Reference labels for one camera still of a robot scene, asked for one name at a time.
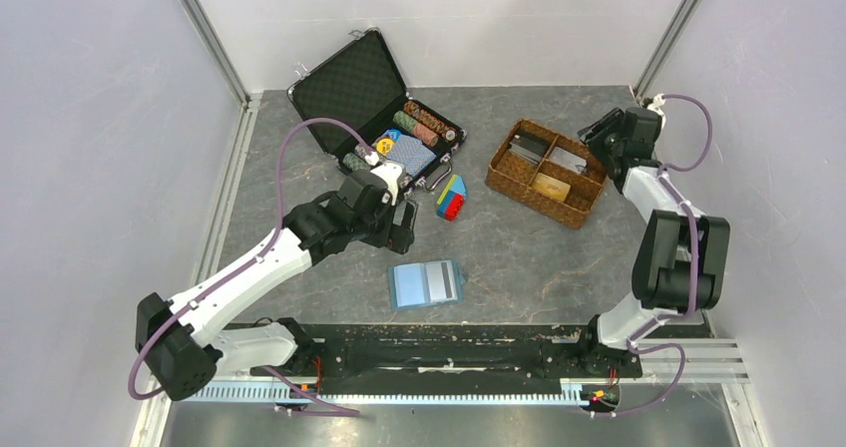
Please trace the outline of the blue card holder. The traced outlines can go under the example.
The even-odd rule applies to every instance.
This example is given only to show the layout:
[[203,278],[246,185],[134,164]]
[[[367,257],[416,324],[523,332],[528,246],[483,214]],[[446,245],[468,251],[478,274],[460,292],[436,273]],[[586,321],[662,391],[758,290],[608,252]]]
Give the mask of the blue card holder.
[[464,282],[453,258],[395,265],[388,269],[390,304],[405,310],[460,302]]

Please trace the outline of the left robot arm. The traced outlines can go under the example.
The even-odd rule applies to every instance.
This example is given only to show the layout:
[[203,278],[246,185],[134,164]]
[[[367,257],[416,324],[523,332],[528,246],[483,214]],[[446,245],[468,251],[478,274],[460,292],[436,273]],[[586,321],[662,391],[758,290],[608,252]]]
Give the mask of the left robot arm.
[[128,390],[136,400],[165,393],[187,399],[208,385],[217,370],[280,366],[305,372],[313,348],[295,325],[277,322],[238,336],[239,350],[221,338],[225,327],[273,288],[344,251],[353,242],[404,253],[413,241],[416,210],[393,221],[403,197],[403,168],[388,162],[348,175],[341,187],[290,210],[257,246],[217,274],[171,299],[153,292],[137,306],[138,357]]

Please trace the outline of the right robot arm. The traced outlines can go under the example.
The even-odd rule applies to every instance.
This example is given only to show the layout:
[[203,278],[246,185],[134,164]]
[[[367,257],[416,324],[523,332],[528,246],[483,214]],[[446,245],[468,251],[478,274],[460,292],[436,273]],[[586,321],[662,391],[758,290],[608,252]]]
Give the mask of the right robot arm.
[[696,208],[673,184],[675,167],[654,156],[662,126],[663,116],[654,110],[615,108],[579,132],[645,221],[630,293],[594,316],[579,338],[577,363],[590,375],[625,360],[669,321],[712,309],[721,297],[730,224]]

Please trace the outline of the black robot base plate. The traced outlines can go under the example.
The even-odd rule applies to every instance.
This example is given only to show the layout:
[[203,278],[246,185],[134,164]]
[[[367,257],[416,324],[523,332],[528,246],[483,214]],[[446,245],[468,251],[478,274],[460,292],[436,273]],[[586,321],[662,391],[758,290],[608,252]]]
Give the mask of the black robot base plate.
[[638,379],[638,356],[578,324],[302,324],[274,371],[323,394],[554,394],[563,379]]

